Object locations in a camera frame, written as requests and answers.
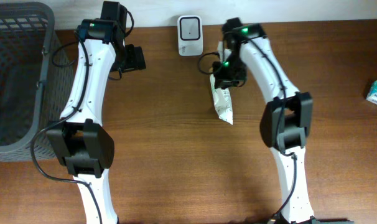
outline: black bracket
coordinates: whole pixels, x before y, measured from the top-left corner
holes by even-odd
[[[127,14],[128,10],[119,2],[105,1],[99,19],[84,19],[77,27],[82,41],[102,40],[104,44],[113,45],[116,57],[111,72],[146,69],[142,48],[124,45]]]
[[[231,50],[229,57],[224,58],[224,64],[220,62],[214,62],[212,65],[215,76],[215,89],[216,88],[229,88],[229,87],[241,87],[248,78],[247,67],[240,59],[240,47],[241,44],[246,42],[247,38],[266,38],[266,33],[260,24],[251,24],[244,26],[239,18],[228,19],[227,22],[221,28],[223,33],[223,39],[227,42],[227,48]]]
[[[287,98],[285,109],[292,113],[280,120],[280,128],[277,130],[282,104],[283,101],[278,97],[267,103],[260,132],[265,145],[285,154],[286,149],[306,145],[306,137],[310,134],[313,99],[310,93],[296,93],[295,96]]]
[[[317,220],[315,217],[311,217],[309,220],[304,222],[292,222],[289,223],[285,218],[281,215],[278,216],[277,220],[266,220],[263,222],[251,222],[251,221],[244,221],[242,224],[355,224],[353,221],[349,221],[347,219],[339,219],[339,220]]]
[[[66,166],[68,173],[93,174],[100,178],[114,159],[114,141],[91,119],[81,123],[61,123],[46,132],[58,162]]]

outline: wire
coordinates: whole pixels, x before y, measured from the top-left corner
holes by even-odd
[[[244,80],[241,85],[237,85],[237,84],[239,84],[239,83],[237,83],[237,84],[233,84],[233,86],[240,88],[240,87],[243,87],[245,85],[245,83],[246,83],[246,80]]]
[[[119,78],[114,78],[114,77],[108,76],[108,79],[112,80],[112,81],[118,81],[118,80],[122,79],[122,70],[121,70],[121,68],[118,69],[118,75],[119,75]]]
[[[278,135],[279,135],[279,130],[280,130],[280,126],[281,126],[281,119],[284,116],[284,111],[285,111],[286,103],[287,103],[286,87],[284,86],[284,83],[282,82],[282,78],[280,76],[280,73],[278,72],[276,66],[270,60],[270,58],[268,57],[268,55],[265,54],[262,51],[262,49],[255,43],[255,41],[247,38],[247,36],[244,36],[244,35],[241,35],[241,34],[239,34],[239,35],[242,36],[242,37],[244,37],[247,41],[250,41],[251,44],[254,45],[254,47],[261,53],[262,57],[265,58],[269,62],[270,66],[274,70],[274,73],[276,73],[276,76],[277,76],[278,81],[280,83],[280,90],[282,90],[283,98],[282,98],[282,105],[281,105],[280,114],[279,114],[278,120],[277,120],[277,129],[276,129],[276,141],[277,141],[277,146],[278,146],[279,145]],[[285,153],[281,153],[281,154],[283,154],[284,156],[292,156],[293,155],[293,154],[285,154]]]
[[[279,210],[277,210],[277,212],[272,217],[279,216],[281,214],[281,211],[285,208],[285,206],[288,204],[289,200],[291,199],[292,195],[294,194],[295,186],[296,186],[296,179],[297,179],[297,163],[296,162],[298,160],[295,154],[292,156],[292,160],[294,161],[294,181],[292,183],[291,192],[289,192],[289,195],[286,201],[281,205]]]
[[[72,60],[70,63],[65,64],[65,65],[59,65],[59,64],[57,64],[57,63],[54,61],[54,58],[56,57],[57,53],[58,53],[59,51],[61,51],[62,49],[64,49],[65,47],[68,47],[68,46],[70,46],[70,45],[77,44],[77,43],[79,43],[79,41],[70,42],[70,43],[65,44],[65,45],[59,47],[58,49],[56,49],[56,50],[53,52],[53,54],[52,54],[52,64],[53,64],[54,66],[58,67],[58,68],[66,68],[66,67],[69,67],[69,66],[73,65],[73,64],[77,61],[77,58],[74,59],[74,60]]]
[[[133,27],[134,27],[134,19],[133,19],[133,16],[131,14],[131,12],[128,11],[128,14],[129,14],[129,17],[131,18],[131,21],[132,21],[132,26],[131,28],[129,29],[129,31],[127,31],[125,37],[128,37],[129,34],[131,34],[132,30],[133,30]]]
[[[229,35],[229,34],[235,34],[235,32],[232,32],[232,31],[228,31],[228,32],[225,32],[223,34],[223,44],[222,44],[222,52],[221,52],[221,63],[225,63],[225,40],[226,40],[226,36]],[[204,56],[206,55],[209,55],[209,54],[212,54],[212,53],[216,53],[216,52],[211,52],[211,53],[206,53],[204,55],[201,55],[201,57],[198,59],[198,63],[197,63],[197,67],[198,67],[198,71],[201,72],[202,74],[204,75],[212,75],[214,73],[217,73],[221,70],[222,68],[222,65],[219,66],[219,68],[216,70],[216,71],[212,71],[212,72],[205,72],[203,71],[201,68],[200,68],[200,63],[201,63],[201,60],[204,58]]]
[[[277,121],[277,130],[276,130],[276,141],[277,141],[277,146],[279,145],[279,138],[278,138],[278,134],[279,134],[279,130],[280,130],[280,125],[281,125],[281,119],[284,115],[284,110],[285,110],[285,107],[286,107],[286,103],[287,103],[287,93],[286,93],[286,87],[284,86],[284,83],[282,82],[282,78],[280,76],[280,73],[278,72],[276,66],[273,64],[273,62],[270,60],[270,58],[268,57],[268,55],[266,55],[262,49],[256,44],[255,41],[247,38],[247,36],[244,36],[244,35],[241,35],[243,36],[247,41],[250,41],[251,44],[253,44],[255,46],[255,48],[261,53],[262,57],[265,58],[270,66],[272,67],[272,69],[274,70],[274,72],[276,73],[276,76],[279,80],[279,83],[280,83],[280,88],[282,90],[282,94],[283,94],[283,99],[282,99],[282,105],[281,105],[281,110],[280,110],[280,114],[279,114],[279,117],[278,117],[278,121]],[[279,208],[279,210],[272,216],[272,218],[276,217],[276,216],[279,216],[282,212],[282,210],[285,208],[285,206],[288,204],[288,202],[290,201],[292,195],[294,194],[294,191],[295,191],[295,186],[296,186],[296,179],[297,179],[297,156],[295,155],[294,152],[291,152],[291,153],[288,153],[288,154],[285,154],[285,152],[282,152],[280,151],[280,153],[283,155],[283,156],[286,156],[286,157],[290,157],[292,158],[292,160],[294,160],[294,181],[292,183],[292,187],[291,187],[291,192],[289,193],[288,197],[286,198],[285,202],[281,205],[281,207]]]
[[[93,193],[93,190],[91,189],[90,187],[90,183],[86,183],[84,181],[80,181],[80,180],[71,180],[71,179],[63,179],[63,178],[58,178],[58,177],[52,177],[51,175],[48,175],[40,166],[39,166],[39,163],[35,157],[35,140],[38,138],[38,136],[40,136],[42,133],[45,133],[46,131],[50,130],[50,129],[53,129],[54,127],[58,126],[59,124],[65,122],[66,120],[70,119],[72,116],[75,115],[75,113],[77,113],[77,111],[79,110],[79,107],[81,107],[81,104],[82,104],[82,101],[83,101],[83,98],[85,96],[85,92],[86,92],[86,87],[87,87],[87,84],[88,84],[88,79],[89,79],[89,56],[88,56],[88,52],[86,51],[86,47],[83,43],[83,41],[81,40],[81,38],[79,37],[79,35],[74,32],[75,36],[77,37],[79,43],[81,44],[82,46],[82,49],[83,49],[83,53],[85,54],[85,67],[86,67],[86,71],[85,71],[85,80],[83,81],[83,87],[82,87],[82,92],[81,92],[81,97],[78,101],[78,104],[77,104],[77,107],[73,107],[73,111],[66,117],[66,118],[63,118],[61,119],[60,121],[56,122],[56,123],[53,123],[49,126],[47,126],[46,128],[40,130],[39,132],[37,132],[35,134],[35,136],[32,138],[31,142],[30,142],[30,153],[31,153],[31,158],[32,158],[32,162],[34,162],[34,165],[35,165],[35,168],[46,178],[50,179],[50,180],[55,180],[55,181],[59,181],[59,182],[65,182],[65,183],[71,183],[71,184],[82,184],[84,185],[88,190],[89,190],[89,193],[93,199],[93,202],[95,203],[95,207],[97,209],[97,213],[98,213],[98,218],[99,218],[99,221],[100,221],[100,224],[103,224],[103,220],[101,218],[101,212],[100,212],[100,208],[99,208],[99,205],[97,203],[97,200],[96,200],[96,197]]]
[[[207,55],[216,55],[216,56],[219,57],[219,53],[218,52],[209,52],[209,53],[201,55],[201,57],[198,59],[198,62],[197,62],[198,71],[200,71],[202,74],[205,74],[205,75],[211,75],[211,74],[213,74],[213,72],[205,72],[201,69],[201,61]]]

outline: white wall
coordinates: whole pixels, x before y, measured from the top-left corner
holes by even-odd
[[[8,2],[33,0],[9,0]],[[102,0],[40,0],[53,9],[56,29],[75,29],[100,17]],[[377,0],[125,0],[137,27],[175,26],[177,16],[196,14],[204,25],[243,22],[377,19]]]

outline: gray plastic basket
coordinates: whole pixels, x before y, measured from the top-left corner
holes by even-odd
[[[52,10],[39,2],[0,4],[0,161],[30,160],[29,143],[58,120],[73,83],[73,68],[50,63],[60,47]],[[64,51],[57,63],[68,62]],[[47,138],[36,140],[38,159],[54,157]]]

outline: wooden desk surface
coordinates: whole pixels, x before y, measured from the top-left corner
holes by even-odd
[[[264,24],[291,81],[314,98],[306,173],[317,218],[377,223],[377,20]],[[204,52],[220,26],[206,26]],[[227,223],[266,218],[281,204],[276,163],[259,133],[264,101],[253,80],[231,89],[234,125],[218,119],[198,57],[177,53],[176,27],[135,29],[147,69],[108,82],[103,123],[123,222]],[[70,31],[57,32],[63,43]],[[69,52],[76,55],[76,50]],[[50,174],[69,177],[56,160]],[[43,178],[31,162],[0,162],[0,223],[85,223],[76,185]]]

